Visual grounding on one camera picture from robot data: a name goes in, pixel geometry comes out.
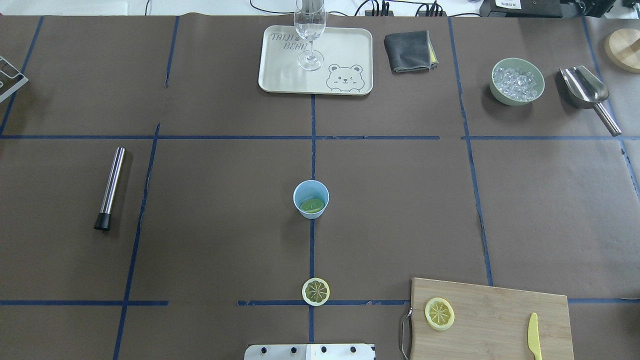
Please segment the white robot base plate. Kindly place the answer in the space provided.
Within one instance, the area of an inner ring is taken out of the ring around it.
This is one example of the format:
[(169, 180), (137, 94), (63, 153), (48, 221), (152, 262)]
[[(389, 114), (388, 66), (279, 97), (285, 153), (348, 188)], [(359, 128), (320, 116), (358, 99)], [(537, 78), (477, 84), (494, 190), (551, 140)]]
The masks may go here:
[(247, 347), (245, 360), (375, 360), (373, 344), (306, 343), (253, 344)]

